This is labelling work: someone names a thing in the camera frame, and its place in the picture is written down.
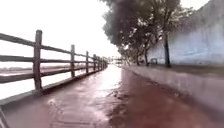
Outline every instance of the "wooden fence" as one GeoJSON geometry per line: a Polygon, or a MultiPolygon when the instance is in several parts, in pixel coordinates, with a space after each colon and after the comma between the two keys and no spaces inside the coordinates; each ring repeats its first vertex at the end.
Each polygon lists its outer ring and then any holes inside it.
{"type": "Polygon", "coordinates": [[[41,30],[36,31],[35,42],[28,41],[22,38],[14,37],[14,36],[1,34],[1,33],[0,33],[0,40],[9,41],[11,43],[21,44],[26,46],[31,46],[34,48],[33,57],[0,55],[1,62],[32,62],[33,63],[32,73],[11,75],[11,76],[0,76],[0,83],[9,83],[9,82],[15,82],[15,81],[33,78],[35,83],[35,89],[42,90],[41,77],[71,72],[71,77],[75,78],[76,76],[75,71],[86,70],[86,74],[88,74],[90,73],[89,68],[93,68],[93,72],[96,72],[107,67],[107,62],[103,60],[102,58],[96,56],[95,54],[93,55],[93,57],[91,57],[89,56],[88,51],[86,52],[86,55],[75,53],[74,45],[71,45],[71,51],[42,45],[42,31],[41,30]],[[71,56],[71,59],[70,60],[42,59],[40,57],[41,49],[69,54],[71,56]],[[85,57],[86,61],[76,61],[75,56],[85,57]],[[40,68],[41,63],[69,63],[70,67],[68,69],[41,72],[41,68],[40,68]],[[75,63],[84,63],[85,67],[76,68],[75,63]]]}

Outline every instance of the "tree foliage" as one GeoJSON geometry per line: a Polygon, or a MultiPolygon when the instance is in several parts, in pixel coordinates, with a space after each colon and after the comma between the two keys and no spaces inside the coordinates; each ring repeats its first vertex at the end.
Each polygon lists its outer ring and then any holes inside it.
{"type": "Polygon", "coordinates": [[[147,64],[148,50],[165,39],[168,32],[174,31],[193,12],[182,8],[180,0],[101,1],[109,6],[104,16],[104,31],[108,39],[119,48],[121,55],[137,63],[139,56],[144,54],[147,64]]]}

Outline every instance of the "walkway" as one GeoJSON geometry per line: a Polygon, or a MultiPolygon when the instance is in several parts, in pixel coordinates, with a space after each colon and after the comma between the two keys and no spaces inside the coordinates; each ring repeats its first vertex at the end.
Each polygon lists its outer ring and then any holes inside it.
{"type": "Polygon", "coordinates": [[[4,112],[12,128],[224,127],[177,93],[115,66],[4,112]]]}

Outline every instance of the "overcast sky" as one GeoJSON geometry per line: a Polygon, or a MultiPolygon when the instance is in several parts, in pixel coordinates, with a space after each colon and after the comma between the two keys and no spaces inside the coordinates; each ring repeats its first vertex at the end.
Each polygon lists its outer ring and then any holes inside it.
{"type": "MultiPolygon", "coordinates": [[[[182,0],[185,7],[200,8],[208,0],[182,0]]],[[[102,30],[102,15],[108,10],[98,0],[1,0],[0,33],[34,40],[43,30],[43,44],[101,56],[117,56],[117,49],[102,30]]],[[[33,56],[32,48],[0,42],[0,54],[33,56]]],[[[42,57],[63,59],[64,55],[42,52],[42,57]]]]}

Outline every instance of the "sidewalk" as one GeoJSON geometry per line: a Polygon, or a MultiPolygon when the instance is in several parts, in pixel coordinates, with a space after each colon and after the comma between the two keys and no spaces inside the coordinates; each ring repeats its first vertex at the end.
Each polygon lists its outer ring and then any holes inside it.
{"type": "Polygon", "coordinates": [[[11,128],[223,128],[175,92],[115,66],[3,108],[11,128]]]}

